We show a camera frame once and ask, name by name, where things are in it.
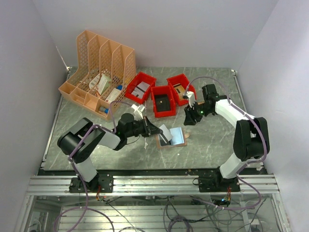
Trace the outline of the black VIP card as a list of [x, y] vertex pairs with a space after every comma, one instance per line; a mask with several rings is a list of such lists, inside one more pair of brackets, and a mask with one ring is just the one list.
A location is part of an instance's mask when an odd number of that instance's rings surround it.
[[159, 139], [159, 145], [160, 146], [169, 146], [171, 145], [171, 141], [165, 142], [165, 140], [159, 135], [158, 136]]

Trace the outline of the tan leather card holder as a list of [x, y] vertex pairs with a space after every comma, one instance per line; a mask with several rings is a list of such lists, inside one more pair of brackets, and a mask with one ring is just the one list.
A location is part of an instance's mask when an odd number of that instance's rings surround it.
[[190, 137], [189, 132], [184, 131], [181, 127], [176, 127], [171, 128], [170, 133], [172, 134], [173, 138], [171, 140], [171, 145], [169, 146], [160, 146], [158, 139], [159, 135], [156, 136], [156, 145], [159, 149], [187, 146], [187, 139]]

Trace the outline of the gold striped card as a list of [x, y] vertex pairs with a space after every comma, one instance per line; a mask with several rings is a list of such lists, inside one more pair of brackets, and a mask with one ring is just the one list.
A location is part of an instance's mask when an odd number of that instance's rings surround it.
[[185, 98], [183, 97], [184, 92], [185, 92], [185, 88], [180, 83], [175, 84], [173, 87], [174, 87], [174, 89], [177, 93], [178, 99], [179, 100], [185, 100]]

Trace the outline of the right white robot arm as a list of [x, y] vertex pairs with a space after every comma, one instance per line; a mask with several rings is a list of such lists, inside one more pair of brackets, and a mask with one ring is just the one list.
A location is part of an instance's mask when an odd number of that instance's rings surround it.
[[219, 95], [214, 84], [202, 88], [204, 101], [198, 103], [195, 94], [185, 90], [185, 126], [193, 126], [210, 114], [220, 115], [234, 128], [233, 153], [207, 180], [207, 185], [224, 191], [248, 164], [265, 158], [270, 151], [267, 121], [254, 117], [237, 107], [227, 95]]

